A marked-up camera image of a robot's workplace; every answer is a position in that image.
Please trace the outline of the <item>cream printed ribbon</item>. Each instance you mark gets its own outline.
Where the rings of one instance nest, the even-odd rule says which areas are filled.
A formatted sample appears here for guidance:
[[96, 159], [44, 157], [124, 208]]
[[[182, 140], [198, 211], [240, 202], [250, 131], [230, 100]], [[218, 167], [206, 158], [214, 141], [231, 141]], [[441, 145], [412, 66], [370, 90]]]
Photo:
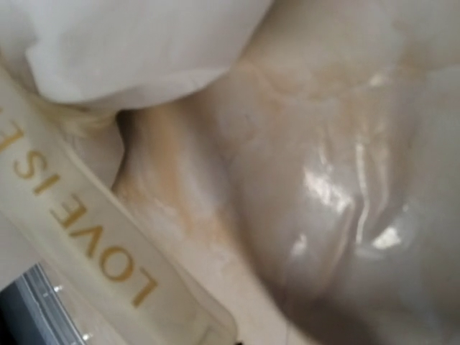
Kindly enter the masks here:
[[126, 344], [234, 344], [232, 315], [173, 264], [1, 73], [1, 212]]

